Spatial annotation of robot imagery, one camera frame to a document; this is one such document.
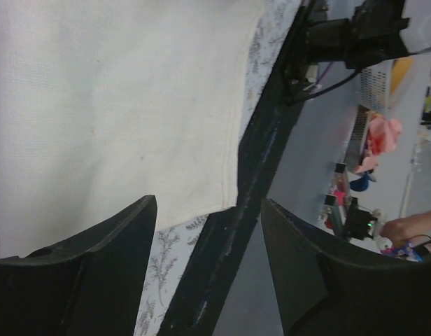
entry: patterned tablecloth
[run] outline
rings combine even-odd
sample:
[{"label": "patterned tablecloth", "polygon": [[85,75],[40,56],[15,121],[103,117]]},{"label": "patterned tablecloth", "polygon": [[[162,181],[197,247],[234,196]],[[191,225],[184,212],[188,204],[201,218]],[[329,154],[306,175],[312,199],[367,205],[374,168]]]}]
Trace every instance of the patterned tablecloth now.
[{"label": "patterned tablecloth", "polygon": [[[257,25],[248,56],[241,134],[245,132],[300,4],[301,0],[265,0],[265,13]],[[200,216],[155,233],[136,336],[153,336],[160,329],[207,217]]]}]

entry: purple cable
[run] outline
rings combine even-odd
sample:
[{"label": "purple cable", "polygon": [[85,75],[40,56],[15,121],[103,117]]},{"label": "purple cable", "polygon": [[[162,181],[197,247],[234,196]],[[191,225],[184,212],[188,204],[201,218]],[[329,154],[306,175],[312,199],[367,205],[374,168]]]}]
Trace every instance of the purple cable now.
[{"label": "purple cable", "polygon": [[318,77],[318,79],[315,82],[315,85],[313,86],[313,89],[310,91],[310,94],[314,93],[317,89],[317,85],[320,84],[320,82],[322,81],[322,79],[326,76],[327,72],[329,71],[330,67],[334,64],[334,62],[330,62],[326,69],[323,71],[323,73],[321,74],[320,77]]}]

